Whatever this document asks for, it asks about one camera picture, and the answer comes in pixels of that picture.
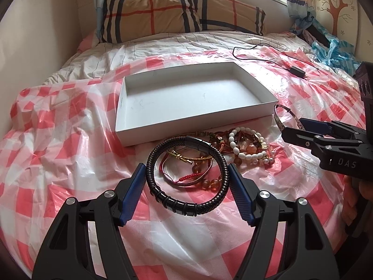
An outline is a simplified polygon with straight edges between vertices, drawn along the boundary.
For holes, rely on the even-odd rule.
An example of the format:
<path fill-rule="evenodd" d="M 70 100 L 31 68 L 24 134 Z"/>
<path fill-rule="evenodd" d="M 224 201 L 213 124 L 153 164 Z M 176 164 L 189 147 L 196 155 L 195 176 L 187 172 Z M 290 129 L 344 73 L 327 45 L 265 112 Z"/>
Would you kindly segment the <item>right hand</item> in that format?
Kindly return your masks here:
<path fill-rule="evenodd" d="M 352 177 L 344 176 L 343 208 L 341 217 L 345 223 L 345 229 L 357 218 L 357 202 L 359 196 L 372 202 L 372 181 L 360 181 L 359 190 L 353 188 Z"/>

